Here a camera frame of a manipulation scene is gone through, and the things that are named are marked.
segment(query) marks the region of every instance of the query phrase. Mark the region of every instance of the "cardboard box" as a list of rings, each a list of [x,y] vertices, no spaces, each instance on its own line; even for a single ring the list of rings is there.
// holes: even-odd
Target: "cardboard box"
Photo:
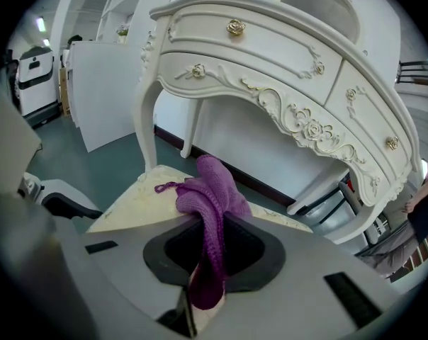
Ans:
[[[60,96],[61,96],[61,104],[63,107],[63,115],[65,117],[70,116],[71,110],[69,109],[69,98],[67,96],[66,68],[60,69]]]

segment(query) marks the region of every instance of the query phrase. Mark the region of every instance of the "baseboard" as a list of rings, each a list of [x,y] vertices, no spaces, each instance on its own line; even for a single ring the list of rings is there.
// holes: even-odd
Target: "baseboard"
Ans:
[[[168,142],[171,146],[174,146],[177,149],[182,149],[184,145],[184,141],[180,139],[179,137],[171,134],[170,132],[160,128],[159,126],[154,127],[154,133],[159,138],[163,139],[165,142]],[[200,149],[197,146],[192,146],[191,150],[191,156],[194,158],[200,157],[201,155],[208,154],[208,152]],[[232,174],[233,179],[236,180],[238,183],[241,183],[253,190],[255,190],[257,193],[262,194],[263,196],[266,196],[267,198],[275,201],[278,204],[281,204],[285,207],[293,204],[295,200],[280,191],[270,187],[269,185],[256,180],[252,176],[244,173],[243,171],[240,171],[239,169],[236,169],[234,166],[231,166],[230,164],[227,164],[226,162],[222,161],[222,164],[228,169],[228,171]]]

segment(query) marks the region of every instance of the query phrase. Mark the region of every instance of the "green floor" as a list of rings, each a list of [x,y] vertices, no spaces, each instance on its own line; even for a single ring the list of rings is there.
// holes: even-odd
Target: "green floor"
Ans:
[[[40,180],[62,179],[88,196],[102,211],[106,210],[145,170],[135,135],[129,135],[86,151],[80,130],[71,118],[60,117],[36,129],[43,142],[31,161],[28,172]],[[157,162],[197,176],[195,159],[183,159],[179,150],[156,137]],[[285,214],[286,208],[237,183],[248,201]],[[74,221],[84,232],[91,220]]]

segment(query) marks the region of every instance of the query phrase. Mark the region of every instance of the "white vanity desk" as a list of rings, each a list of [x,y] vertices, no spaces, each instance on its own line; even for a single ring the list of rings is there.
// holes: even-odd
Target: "white vanity desk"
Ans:
[[[419,171],[417,132],[400,97],[323,22],[271,0],[178,0],[151,17],[134,114],[146,171],[157,164],[152,112],[162,88],[193,99],[183,156],[202,98],[231,96],[265,110],[299,147],[337,159],[290,214],[349,169],[364,208],[326,236],[335,243],[362,233]]]

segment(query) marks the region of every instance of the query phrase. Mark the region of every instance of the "purple cloth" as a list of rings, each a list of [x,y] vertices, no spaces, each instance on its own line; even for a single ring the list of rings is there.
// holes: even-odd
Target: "purple cloth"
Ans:
[[[197,159],[199,178],[184,183],[166,183],[154,189],[161,193],[176,186],[176,209],[182,213],[200,213],[204,222],[203,253],[188,287],[191,303],[209,310],[225,292],[227,274],[223,261],[223,213],[251,215],[249,203],[236,189],[231,173],[211,155]]]

